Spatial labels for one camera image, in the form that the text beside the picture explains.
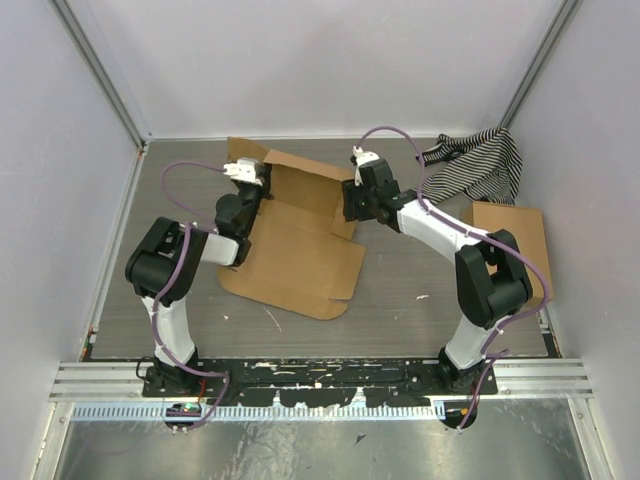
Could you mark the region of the brown cardboard box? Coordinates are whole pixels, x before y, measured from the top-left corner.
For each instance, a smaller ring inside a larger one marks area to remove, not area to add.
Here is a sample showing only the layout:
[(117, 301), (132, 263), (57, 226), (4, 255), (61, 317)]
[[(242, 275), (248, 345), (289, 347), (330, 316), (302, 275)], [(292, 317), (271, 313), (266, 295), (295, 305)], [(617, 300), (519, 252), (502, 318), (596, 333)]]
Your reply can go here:
[(231, 137), (228, 158), (270, 167), (270, 196), (260, 203), (251, 248), (237, 267), (218, 269), (229, 293), (316, 320), (344, 314), (366, 249), (343, 215), (342, 184), (352, 171)]
[(462, 211), (461, 219), (491, 233), (501, 229), (509, 231), (514, 236), (520, 253), (543, 275), (548, 298), (553, 299), (554, 289), (541, 210), (474, 201)]

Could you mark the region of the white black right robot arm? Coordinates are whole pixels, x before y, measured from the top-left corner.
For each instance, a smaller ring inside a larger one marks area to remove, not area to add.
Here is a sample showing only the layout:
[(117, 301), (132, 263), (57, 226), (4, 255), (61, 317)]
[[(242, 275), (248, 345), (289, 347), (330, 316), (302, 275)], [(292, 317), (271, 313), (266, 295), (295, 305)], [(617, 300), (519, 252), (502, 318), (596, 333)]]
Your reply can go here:
[(532, 297), (514, 236), (472, 227), (434, 207), (414, 190), (402, 191), (386, 160), (355, 149), (355, 178), (342, 183), (344, 217), (378, 223), (421, 241), (452, 262), (461, 320), (438, 354), (437, 378), (451, 394), (471, 387), (500, 323)]

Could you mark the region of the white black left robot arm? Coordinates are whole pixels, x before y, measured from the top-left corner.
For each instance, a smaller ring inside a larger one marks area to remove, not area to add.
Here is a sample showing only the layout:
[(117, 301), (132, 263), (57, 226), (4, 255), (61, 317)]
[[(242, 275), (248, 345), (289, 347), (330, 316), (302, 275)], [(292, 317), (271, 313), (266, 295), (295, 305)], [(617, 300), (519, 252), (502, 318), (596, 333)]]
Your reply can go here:
[(238, 267), (251, 249), (250, 234), (261, 203), (271, 197), (271, 167), (249, 158), (218, 171), (237, 191), (220, 197), (204, 227), (159, 217), (131, 254), (125, 278), (148, 313), (154, 337), (152, 366), (143, 379), (181, 397), (217, 375), (197, 368), (186, 297), (202, 263)]

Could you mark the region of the folded brown cardboard box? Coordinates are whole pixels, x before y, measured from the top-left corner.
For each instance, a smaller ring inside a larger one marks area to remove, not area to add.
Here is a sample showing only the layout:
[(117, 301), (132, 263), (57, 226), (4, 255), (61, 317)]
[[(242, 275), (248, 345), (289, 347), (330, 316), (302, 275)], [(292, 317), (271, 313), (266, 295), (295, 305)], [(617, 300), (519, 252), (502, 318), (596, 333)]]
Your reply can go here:
[(543, 275), (548, 298), (553, 299), (554, 289), (541, 210), (474, 201), (462, 211), (461, 219), (491, 233), (501, 229), (509, 231), (514, 236), (520, 253)]

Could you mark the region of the striped black white cloth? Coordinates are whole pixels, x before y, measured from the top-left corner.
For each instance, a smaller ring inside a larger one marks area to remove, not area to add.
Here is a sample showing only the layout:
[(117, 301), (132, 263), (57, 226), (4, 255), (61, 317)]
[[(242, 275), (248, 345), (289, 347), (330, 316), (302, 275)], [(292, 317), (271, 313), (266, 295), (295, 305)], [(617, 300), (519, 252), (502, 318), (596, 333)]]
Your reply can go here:
[(515, 203), (523, 160), (512, 134), (503, 127), (461, 138), (441, 134), (422, 153), (422, 160), (426, 166), (444, 165), (420, 186), (423, 197), (433, 205), (457, 195), (471, 201)]

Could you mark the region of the aluminium front rail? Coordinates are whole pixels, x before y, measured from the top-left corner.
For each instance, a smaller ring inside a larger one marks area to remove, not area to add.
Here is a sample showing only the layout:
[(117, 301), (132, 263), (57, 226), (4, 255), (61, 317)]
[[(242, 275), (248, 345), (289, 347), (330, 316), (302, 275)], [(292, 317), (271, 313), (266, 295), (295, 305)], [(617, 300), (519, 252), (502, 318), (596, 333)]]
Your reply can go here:
[[(431, 399), (466, 399), (479, 392), (498, 398), (590, 398), (585, 368), (577, 359), (506, 358), (481, 369), (482, 381), (446, 389), (436, 378), (431, 359), (221, 359), (205, 362), (227, 371), (231, 384), (225, 400), (240, 400), (259, 391), (270, 400), (285, 390), (327, 393), (343, 390), (349, 400), (367, 393), (401, 394)], [(150, 363), (63, 363), (49, 398), (52, 401), (117, 401), (159, 398), (214, 398), (223, 390), (218, 378), (198, 380), (192, 387), (162, 386), (146, 378)]]

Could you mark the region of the left aluminium corner post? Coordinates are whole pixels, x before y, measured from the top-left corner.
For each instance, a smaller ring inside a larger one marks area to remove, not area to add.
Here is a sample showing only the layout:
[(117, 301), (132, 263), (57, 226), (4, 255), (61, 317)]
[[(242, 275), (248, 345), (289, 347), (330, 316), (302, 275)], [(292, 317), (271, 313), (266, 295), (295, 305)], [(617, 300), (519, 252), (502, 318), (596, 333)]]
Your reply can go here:
[(116, 85), (110, 78), (103, 62), (99, 58), (98, 52), (95, 50), (91, 40), (85, 32), (85, 29), (82, 27), (69, 3), (67, 1), (52, 0), (49, 1), (49, 4), (66, 29), (86, 66), (97, 81), (97, 84), (104, 94), (107, 102), (133, 143), (138, 148), (145, 147), (147, 140), (134, 123), (134, 119), (132, 118), (128, 108), (125, 106), (125, 102), (117, 92)]

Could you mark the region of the aluminium corner post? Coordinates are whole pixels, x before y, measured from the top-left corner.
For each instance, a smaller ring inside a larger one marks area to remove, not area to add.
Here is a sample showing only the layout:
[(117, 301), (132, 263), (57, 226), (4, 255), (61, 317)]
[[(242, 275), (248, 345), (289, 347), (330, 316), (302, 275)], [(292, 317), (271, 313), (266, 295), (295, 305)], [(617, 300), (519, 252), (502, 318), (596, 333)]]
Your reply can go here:
[(582, 5), (581, 0), (563, 0), (543, 35), (525, 73), (499, 122), (499, 126), (510, 129), (542, 74), (564, 32)]
[(133, 143), (138, 148), (145, 147), (147, 140), (134, 123), (134, 119), (132, 118), (128, 108), (125, 106), (125, 102), (117, 92), (116, 85), (110, 78), (103, 62), (99, 58), (98, 52), (95, 50), (91, 40), (85, 32), (85, 29), (82, 27), (69, 3), (67, 1), (52, 0), (49, 1), (49, 4), (66, 29), (86, 66), (97, 81), (97, 84), (104, 94), (107, 102)]

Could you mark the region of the right aluminium corner post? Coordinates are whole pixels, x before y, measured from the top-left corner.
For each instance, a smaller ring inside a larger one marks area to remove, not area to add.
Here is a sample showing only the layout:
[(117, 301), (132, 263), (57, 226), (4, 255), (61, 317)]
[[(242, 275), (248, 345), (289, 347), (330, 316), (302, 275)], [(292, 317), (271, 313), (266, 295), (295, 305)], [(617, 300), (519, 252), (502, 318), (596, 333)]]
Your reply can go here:
[(525, 73), (499, 122), (499, 126), (510, 129), (542, 74), (564, 32), (582, 5), (581, 0), (563, 0), (543, 35)]

